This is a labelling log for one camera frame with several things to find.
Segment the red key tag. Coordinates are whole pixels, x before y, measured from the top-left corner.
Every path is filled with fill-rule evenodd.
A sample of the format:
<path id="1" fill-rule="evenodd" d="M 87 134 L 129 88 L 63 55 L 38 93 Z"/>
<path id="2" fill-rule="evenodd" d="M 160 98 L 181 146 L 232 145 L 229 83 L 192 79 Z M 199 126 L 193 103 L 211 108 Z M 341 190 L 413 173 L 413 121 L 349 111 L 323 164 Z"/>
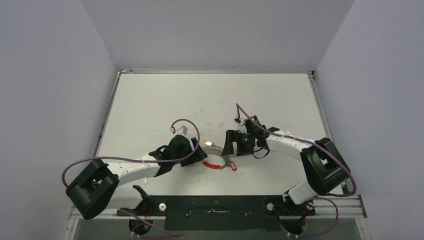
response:
<path id="1" fill-rule="evenodd" d="M 236 172 L 236 171 L 237 171 L 237 166 L 236 166 L 236 164 L 235 164 L 232 160 L 231 160 L 231 161 L 229 161 L 228 166 L 230 167 L 230 169 L 231 169 L 233 172 Z"/>

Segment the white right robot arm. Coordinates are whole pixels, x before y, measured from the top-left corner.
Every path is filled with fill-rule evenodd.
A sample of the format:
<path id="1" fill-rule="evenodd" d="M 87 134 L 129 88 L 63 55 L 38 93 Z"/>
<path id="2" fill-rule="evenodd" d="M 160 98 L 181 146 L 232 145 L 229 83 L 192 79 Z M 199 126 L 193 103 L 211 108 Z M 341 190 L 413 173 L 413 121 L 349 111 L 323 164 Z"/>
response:
<path id="1" fill-rule="evenodd" d="M 303 203 L 319 196 L 328 195 L 334 188 L 350 177 L 350 170 L 327 137 L 309 140 L 296 137 L 277 127 L 266 128 L 256 116 L 245 120 L 235 119 L 244 126 L 240 130 L 227 130 L 222 156 L 253 155 L 255 148 L 278 152 L 302 163 L 306 181 L 300 182 L 283 194 L 282 207 L 290 215 L 296 214 Z"/>

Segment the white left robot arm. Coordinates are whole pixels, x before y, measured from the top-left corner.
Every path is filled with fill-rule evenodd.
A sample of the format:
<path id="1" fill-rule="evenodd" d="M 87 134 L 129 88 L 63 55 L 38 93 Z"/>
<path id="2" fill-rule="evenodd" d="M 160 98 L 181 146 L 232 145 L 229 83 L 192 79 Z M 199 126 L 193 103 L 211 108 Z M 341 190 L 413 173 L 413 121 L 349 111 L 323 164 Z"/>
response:
<path id="1" fill-rule="evenodd" d="M 206 158 L 196 138 L 176 135 L 169 144 L 140 159 L 111 158 L 109 163 L 101 158 L 89 160 L 65 193 L 85 220 L 107 209 L 129 209 L 141 216 L 149 210 L 149 195 L 135 181 L 155 178 L 170 172 L 177 164 L 186 167 Z"/>

